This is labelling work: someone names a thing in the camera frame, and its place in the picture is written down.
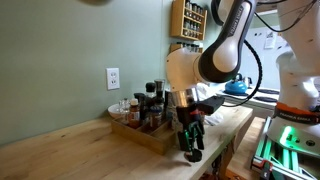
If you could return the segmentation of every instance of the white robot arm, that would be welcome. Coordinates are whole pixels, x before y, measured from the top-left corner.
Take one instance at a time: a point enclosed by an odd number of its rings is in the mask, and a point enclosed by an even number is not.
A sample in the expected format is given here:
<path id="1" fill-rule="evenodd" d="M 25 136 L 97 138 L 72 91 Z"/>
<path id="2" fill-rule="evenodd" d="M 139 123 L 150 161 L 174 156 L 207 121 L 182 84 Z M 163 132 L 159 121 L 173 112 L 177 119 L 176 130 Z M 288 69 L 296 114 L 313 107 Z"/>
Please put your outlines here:
<path id="1" fill-rule="evenodd" d="M 226 82 L 237 75 L 242 45 L 258 0 L 225 2 L 219 11 L 227 17 L 222 17 L 225 22 L 221 33 L 203 54 L 183 48 L 167 57 L 167 78 L 172 92 L 192 89 L 197 82 Z M 319 0 L 281 0 L 278 4 L 280 27 L 294 24 L 283 32 L 293 52 L 277 60 L 281 89 L 268 132 L 268 136 L 282 146 L 318 158 L 320 116 L 310 109 L 316 106 L 319 96 L 313 85 L 313 79 L 320 76 L 319 4 Z M 295 141 L 286 140 L 289 135 L 293 137 L 289 139 Z"/>

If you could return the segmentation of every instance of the wooden tray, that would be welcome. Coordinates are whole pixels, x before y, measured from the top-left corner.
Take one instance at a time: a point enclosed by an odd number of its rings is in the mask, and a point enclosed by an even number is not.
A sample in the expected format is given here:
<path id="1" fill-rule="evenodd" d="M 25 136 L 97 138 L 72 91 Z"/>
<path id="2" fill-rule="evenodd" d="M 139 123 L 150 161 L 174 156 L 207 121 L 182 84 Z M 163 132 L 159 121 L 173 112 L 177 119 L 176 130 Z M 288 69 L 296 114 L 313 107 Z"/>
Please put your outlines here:
<path id="1" fill-rule="evenodd" d="M 121 123 L 122 120 L 119 118 L 111 121 L 114 133 L 145 146 L 158 154 L 164 155 L 175 144 L 175 133 L 169 121 L 165 121 L 160 127 L 152 131 L 149 123 L 133 129 Z"/>

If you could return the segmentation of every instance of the blue object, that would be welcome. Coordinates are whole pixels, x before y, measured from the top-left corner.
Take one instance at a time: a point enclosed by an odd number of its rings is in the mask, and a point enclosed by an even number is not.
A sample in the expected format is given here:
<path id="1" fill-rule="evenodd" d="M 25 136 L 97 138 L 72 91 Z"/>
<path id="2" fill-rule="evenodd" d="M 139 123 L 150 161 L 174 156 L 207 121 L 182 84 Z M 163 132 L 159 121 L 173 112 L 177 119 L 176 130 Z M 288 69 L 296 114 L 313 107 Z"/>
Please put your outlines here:
<path id="1" fill-rule="evenodd" d="M 225 92 L 228 94 L 244 94 L 246 93 L 248 86 L 242 81 L 242 75 L 239 73 L 239 79 L 233 79 L 225 85 Z"/>

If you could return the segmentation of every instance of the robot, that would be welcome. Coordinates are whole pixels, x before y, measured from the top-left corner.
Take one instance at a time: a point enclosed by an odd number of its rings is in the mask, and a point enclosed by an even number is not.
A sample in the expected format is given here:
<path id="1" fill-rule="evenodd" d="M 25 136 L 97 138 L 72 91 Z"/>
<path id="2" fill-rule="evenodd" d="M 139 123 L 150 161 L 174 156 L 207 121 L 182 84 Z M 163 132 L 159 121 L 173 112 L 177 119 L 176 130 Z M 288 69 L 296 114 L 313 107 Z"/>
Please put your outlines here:
<path id="1" fill-rule="evenodd" d="M 237 75 L 242 45 L 259 3 L 258 0 L 225 0 L 221 3 L 213 0 L 212 13 L 219 16 L 218 20 L 215 19 L 217 24 L 223 25 L 217 40 L 202 54 L 182 48 L 168 55 L 167 78 L 175 105 L 185 109 L 193 107 L 185 111 L 185 115 L 180 115 L 179 121 L 184 123 L 184 132 L 193 132 L 189 125 L 199 121 L 199 118 L 184 120 L 191 111 L 197 109 L 194 106 L 198 103 L 194 90 L 196 84 L 223 83 Z M 280 96 L 267 132 L 267 136 L 282 147 L 316 158 L 320 158 L 320 116 L 317 112 L 319 93 L 313 82 L 320 76 L 319 6 L 319 0 L 278 1 L 280 27 L 285 29 L 283 38 L 293 52 L 286 52 L 277 59 Z M 219 98 L 210 99 L 211 104 L 216 102 L 211 106 L 213 110 L 223 103 Z M 197 135 L 200 135 L 194 138 L 201 138 L 203 128 L 197 129 Z M 198 142 L 198 139 L 190 140 L 189 137 L 188 143 L 180 143 L 190 156 L 198 154 L 198 151 L 194 153 L 193 146 L 190 148 L 190 143 L 195 140 Z"/>

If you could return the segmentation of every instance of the wooden countertop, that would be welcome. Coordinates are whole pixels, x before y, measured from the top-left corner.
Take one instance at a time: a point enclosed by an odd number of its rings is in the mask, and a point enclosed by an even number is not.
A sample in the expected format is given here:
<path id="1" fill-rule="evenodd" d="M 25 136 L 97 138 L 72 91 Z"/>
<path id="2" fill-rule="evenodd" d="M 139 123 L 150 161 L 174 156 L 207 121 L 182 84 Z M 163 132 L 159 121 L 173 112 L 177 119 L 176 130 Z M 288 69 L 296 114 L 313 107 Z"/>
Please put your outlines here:
<path id="1" fill-rule="evenodd" d="M 227 170 L 226 176 L 230 179 L 259 179 L 260 174 L 250 169 L 251 158 L 256 152 L 260 139 L 260 131 L 263 128 L 265 119 L 254 118 L 251 126 L 241 141 L 239 148 L 233 155 Z"/>
<path id="2" fill-rule="evenodd" d="M 0 148 L 0 179 L 199 179 L 250 118 L 252 109 L 220 107 L 224 121 L 206 126 L 202 161 L 172 148 L 164 156 L 111 133 L 97 119 Z"/>

